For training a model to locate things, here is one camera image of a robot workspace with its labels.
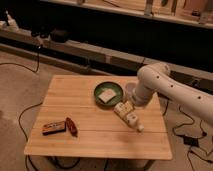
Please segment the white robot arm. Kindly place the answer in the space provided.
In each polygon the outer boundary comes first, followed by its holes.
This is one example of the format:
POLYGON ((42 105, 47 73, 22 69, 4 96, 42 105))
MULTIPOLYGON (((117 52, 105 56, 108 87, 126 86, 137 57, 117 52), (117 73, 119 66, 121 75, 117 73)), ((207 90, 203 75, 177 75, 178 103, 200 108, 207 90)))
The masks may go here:
POLYGON ((170 68, 163 62, 141 67, 137 72, 138 82, 130 95, 133 104, 146 106, 158 92, 213 126, 213 95, 177 82, 169 75, 170 68))

